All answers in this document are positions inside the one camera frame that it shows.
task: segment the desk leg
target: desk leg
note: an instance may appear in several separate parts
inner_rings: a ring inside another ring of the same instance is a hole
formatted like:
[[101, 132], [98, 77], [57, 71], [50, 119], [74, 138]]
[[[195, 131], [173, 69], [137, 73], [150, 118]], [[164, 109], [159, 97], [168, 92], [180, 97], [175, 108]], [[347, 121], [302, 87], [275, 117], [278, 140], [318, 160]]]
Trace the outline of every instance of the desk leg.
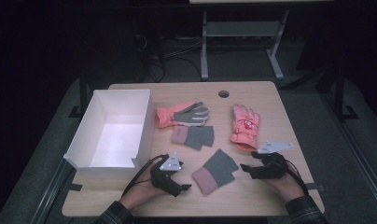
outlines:
[[284, 14], [279, 22], [278, 30], [276, 31], [276, 35], [275, 35], [275, 43], [273, 44], [271, 49], [267, 49], [267, 55], [268, 55], [268, 58], [270, 59], [272, 70], [275, 73], [276, 79], [284, 78], [284, 75], [282, 74], [282, 70], [279, 67], [279, 63], [276, 60], [275, 56], [276, 56], [276, 51], [278, 50], [278, 47], [279, 47], [279, 43], [281, 42], [282, 34], [284, 33], [284, 30], [285, 30], [288, 12], [289, 10], [284, 11]]
[[206, 57], [206, 11], [204, 11], [202, 22], [201, 81], [207, 81], [208, 79], [208, 59]]

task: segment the plaid sleeve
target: plaid sleeve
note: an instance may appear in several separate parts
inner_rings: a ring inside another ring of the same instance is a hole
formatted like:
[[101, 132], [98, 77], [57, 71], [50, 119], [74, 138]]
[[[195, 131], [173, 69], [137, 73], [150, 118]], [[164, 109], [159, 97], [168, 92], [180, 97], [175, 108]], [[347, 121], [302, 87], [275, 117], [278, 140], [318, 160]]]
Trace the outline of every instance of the plaid sleeve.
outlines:
[[300, 197], [288, 202], [286, 210], [293, 224], [328, 223], [311, 196]]
[[113, 202], [93, 224], [131, 224], [133, 215], [119, 202]]

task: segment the glove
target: glove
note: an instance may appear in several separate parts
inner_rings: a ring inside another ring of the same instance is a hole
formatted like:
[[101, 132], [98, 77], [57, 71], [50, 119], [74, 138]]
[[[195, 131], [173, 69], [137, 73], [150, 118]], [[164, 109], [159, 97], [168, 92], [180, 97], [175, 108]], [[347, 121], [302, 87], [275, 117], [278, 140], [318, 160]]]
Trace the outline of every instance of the glove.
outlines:
[[208, 108], [203, 107], [203, 102], [188, 102], [175, 105], [171, 108], [157, 107], [159, 128], [173, 125], [203, 126], [208, 119]]
[[175, 126], [172, 142], [200, 150], [202, 146], [211, 147], [215, 140], [213, 126], [185, 127]]
[[231, 141], [241, 150], [256, 151], [260, 115], [251, 108], [246, 109], [244, 105], [234, 105], [234, 117]]
[[232, 182], [232, 172], [239, 168], [235, 161], [219, 149], [200, 169], [191, 176], [200, 187], [202, 194], [209, 194], [219, 187]]

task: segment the person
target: person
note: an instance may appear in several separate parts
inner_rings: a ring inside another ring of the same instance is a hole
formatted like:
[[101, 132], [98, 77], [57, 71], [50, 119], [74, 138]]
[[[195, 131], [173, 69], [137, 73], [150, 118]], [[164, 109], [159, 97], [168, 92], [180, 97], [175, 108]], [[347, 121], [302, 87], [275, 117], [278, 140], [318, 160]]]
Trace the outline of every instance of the person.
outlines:
[[[140, 204], [153, 198], [167, 194], [151, 184], [150, 165], [137, 179], [128, 192], [119, 201], [113, 202], [94, 222], [94, 224], [133, 223], [131, 211]], [[273, 186], [286, 203], [285, 207], [293, 224], [326, 224], [328, 221], [320, 212], [311, 196], [306, 196], [297, 181], [289, 174], [278, 179], [265, 179], [264, 182]]]

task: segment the open box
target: open box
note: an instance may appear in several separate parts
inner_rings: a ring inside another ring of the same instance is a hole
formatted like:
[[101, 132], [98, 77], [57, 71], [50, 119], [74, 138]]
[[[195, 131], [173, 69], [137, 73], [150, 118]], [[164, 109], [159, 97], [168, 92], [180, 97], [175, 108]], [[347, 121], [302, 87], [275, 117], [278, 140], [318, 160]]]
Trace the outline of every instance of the open box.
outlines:
[[150, 90], [94, 91], [64, 158], [86, 178], [132, 178], [150, 159]]

